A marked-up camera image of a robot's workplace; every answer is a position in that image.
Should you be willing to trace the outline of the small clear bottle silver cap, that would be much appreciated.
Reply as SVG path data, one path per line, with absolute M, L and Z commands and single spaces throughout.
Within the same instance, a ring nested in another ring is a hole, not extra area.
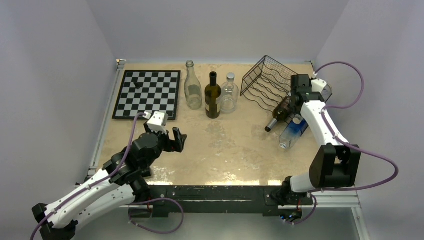
M 322 90 L 321 95 L 324 101 L 327 102 L 329 98 L 333 95 L 332 87 L 329 84 L 327 84 L 325 88 Z

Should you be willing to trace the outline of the dark green labelled wine bottle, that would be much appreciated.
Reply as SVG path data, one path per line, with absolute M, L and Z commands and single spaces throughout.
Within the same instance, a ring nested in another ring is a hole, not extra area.
M 272 111 L 272 119 L 264 128 L 266 132 L 270 132 L 278 122 L 284 122 L 288 117 L 294 114 L 291 104 L 291 96 L 286 96 Z

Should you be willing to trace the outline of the blue square glass bottle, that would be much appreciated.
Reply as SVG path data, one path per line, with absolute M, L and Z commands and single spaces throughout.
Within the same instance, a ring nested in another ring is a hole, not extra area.
M 295 115 L 279 136 L 279 147 L 284 150 L 291 149 L 304 134 L 307 128 L 308 124 L 306 120 L 298 114 Z

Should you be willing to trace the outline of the tall clear glass bottle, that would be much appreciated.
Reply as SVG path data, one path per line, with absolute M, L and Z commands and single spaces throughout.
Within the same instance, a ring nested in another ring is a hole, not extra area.
M 184 94 L 186 103 L 191 110 L 198 110 L 202 106 L 202 86 L 196 76 L 194 62 L 188 60 L 185 65 L 186 79 L 184 81 Z

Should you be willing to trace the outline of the round clear bottle silver cap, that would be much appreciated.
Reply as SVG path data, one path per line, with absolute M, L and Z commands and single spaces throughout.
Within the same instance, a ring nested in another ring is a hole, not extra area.
M 221 86 L 220 110 L 224 114 L 233 113 L 237 107 L 239 87 L 235 84 L 235 74 L 229 72 L 226 82 Z

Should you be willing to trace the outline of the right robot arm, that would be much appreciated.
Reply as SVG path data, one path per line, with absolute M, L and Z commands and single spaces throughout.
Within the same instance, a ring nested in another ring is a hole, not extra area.
M 301 194 L 325 188 L 346 188 L 355 184 L 361 153 L 350 149 L 348 141 L 329 116 L 325 116 L 326 102 L 322 90 L 326 82 L 311 79 L 307 74 L 290 78 L 290 109 L 308 124 L 319 150 L 308 172 L 289 176 L 283 182 L 280 196 L 288 204 Z

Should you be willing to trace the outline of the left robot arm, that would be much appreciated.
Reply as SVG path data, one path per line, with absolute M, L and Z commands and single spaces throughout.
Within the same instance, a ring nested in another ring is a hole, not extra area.
M 146 178 L 151 165 L 163 152 L 181 153 L 187 135 L 179 128 L 169 132 L 146 132 L 137 139 L 131 135 L 128 145 L 113 155 L 103 168 L 67 196 L 50 204 L 39 203 L 32 208 L 37 226 L 30 239 L 40 233 L 44 240 L 71 240 L 77 230 L 113 209 L 121 206 L 147 205 L 168 201 L 167 197 L 153 198 Z

